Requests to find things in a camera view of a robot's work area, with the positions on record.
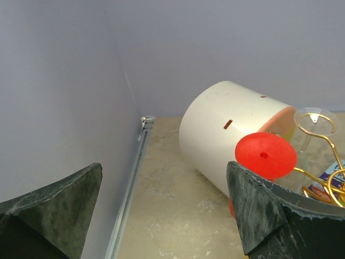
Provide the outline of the red plastic goblet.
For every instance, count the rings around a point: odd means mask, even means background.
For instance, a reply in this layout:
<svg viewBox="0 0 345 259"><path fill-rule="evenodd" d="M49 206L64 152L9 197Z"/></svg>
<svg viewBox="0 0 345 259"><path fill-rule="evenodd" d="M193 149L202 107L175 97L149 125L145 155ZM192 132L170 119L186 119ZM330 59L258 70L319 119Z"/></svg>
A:
<svg viewBox="0 0 345 259"><path fill-rule="evenodd" d="M245 135L226 150L229 161L235 161L260 177L274 182L288 175L297 163L293 146L273 133Z"/></svg>

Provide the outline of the clear wine glass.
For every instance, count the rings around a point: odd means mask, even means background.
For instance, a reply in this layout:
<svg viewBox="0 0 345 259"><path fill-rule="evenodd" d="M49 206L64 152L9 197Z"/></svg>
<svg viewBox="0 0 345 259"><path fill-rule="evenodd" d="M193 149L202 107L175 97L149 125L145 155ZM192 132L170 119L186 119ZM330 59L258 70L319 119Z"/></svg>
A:
<svg viewBox="0 0 345 259"><path fill-rule="evenodd" d="M341 163L339 153L330 136L337 133L342 122L334 113L322 108L306 107L297 110L294 114L294 122L305 135L301 148L297 151L298 156L305 153L312 137L325 140L331 147L338 164Z"/></svg>

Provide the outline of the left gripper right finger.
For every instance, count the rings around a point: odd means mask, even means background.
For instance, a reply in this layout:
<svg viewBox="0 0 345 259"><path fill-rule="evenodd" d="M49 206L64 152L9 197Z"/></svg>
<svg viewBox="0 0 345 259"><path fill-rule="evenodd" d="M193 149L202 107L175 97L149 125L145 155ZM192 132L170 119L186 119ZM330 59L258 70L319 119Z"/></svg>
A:
<svg viewBox="0 0 345 259"><path fill-rule="evenodd" d="M344 258L344 208L270 182L235 161L227 184L249 258Z"/></svg>

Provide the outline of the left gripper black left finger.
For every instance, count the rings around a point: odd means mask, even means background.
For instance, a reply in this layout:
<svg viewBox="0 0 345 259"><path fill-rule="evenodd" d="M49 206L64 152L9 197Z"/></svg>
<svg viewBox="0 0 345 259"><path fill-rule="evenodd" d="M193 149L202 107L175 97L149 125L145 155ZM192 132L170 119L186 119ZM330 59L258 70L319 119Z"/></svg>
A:
<svg viewBox="0 0 345 259"><path fill-rule="evenodd" d="M1 258L81 258L102 182L93 163L1 203Z"/></svg>

